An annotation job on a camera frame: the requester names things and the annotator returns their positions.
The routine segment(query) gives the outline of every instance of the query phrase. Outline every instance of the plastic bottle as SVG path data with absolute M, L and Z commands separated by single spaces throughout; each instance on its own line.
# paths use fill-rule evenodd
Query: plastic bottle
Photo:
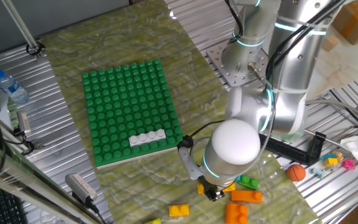
M 29 96 L 25 89 L 20 87 L 16 79 L 9 74 L 5 74 L 0 69 L 0 88 L 9 95 L 12 101 L 17 104 L 26 103 L 29 100 Z

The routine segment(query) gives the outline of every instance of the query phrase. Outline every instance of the white lego brick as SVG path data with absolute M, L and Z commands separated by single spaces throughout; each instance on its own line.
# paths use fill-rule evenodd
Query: white lego brick
M 153 141 L 159 141 L 161 139 L 167 138 L 165 136 L 165 131 L 163 129 L 158 129 L 156 131 L 149 131 L 147 134 L 140 134 L 137 136 L 129 137 L 129 144 L 131 147 L 140 146 L 141 144 L 150 143 Z

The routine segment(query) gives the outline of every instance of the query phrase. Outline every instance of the silver robot arm segment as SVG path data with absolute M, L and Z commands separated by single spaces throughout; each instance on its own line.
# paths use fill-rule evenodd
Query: silver robot arm segment
M 277 47 L 301 26 L 314 27 L 274 69 L 268 82 L 271 88 L 234 87 L 229 92 L 226 120 L 212 133 L 201 165 L 195 165 L 186 148 L 179 154 L 191 179 L 198 179 L 210 200 L 223 197 L 221 191 L 252 166 L 260 155 L 259 133 L 272 128 L 276 139 L 291 141 L 302 132 L 306 92 L 330 18 L 320 24 L 308 20 L 334 0 L 239 0 L 247 7 L 244 13 L 244 34 L 230 42 L 222 54 L 222 62 L 231 73 L 249 73 L 249 66 L 258 61 L 258 51 L 273 20 L 275 27 L 269 47 L 271 56 Z M 283 51 L 292 44 L 292 38 Z

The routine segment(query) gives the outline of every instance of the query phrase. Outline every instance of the green marble surface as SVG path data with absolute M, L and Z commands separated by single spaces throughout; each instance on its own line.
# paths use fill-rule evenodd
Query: green marble surface
M 227 91 L 163 0 L 146 0 L 42 37 L 81 139 L 94 164 L 81 74 L 160 58 L 183 133 L 224 118 Z M 204 129 L 196 141 L 210 136 Z M 200 161 L 207 139 L 196 145 Z M 248 205 L 248 223 L 321 223 L 268 151 L 247 175 L 263 202 Z M 176 151 L 96 170 L 116 223 L 224 223 L 230 193 L 217 202 L 197 194 Z M 169 219 L 168 205 L 188 203 L 190 216 Z

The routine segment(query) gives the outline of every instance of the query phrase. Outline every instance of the small orange ball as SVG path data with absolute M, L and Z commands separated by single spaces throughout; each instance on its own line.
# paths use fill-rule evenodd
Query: small orange ball
M 294 164 L 287 169 L 287 175 L 292 181 L 301 181 L 305 178 L 306 171 L 303 166 Z

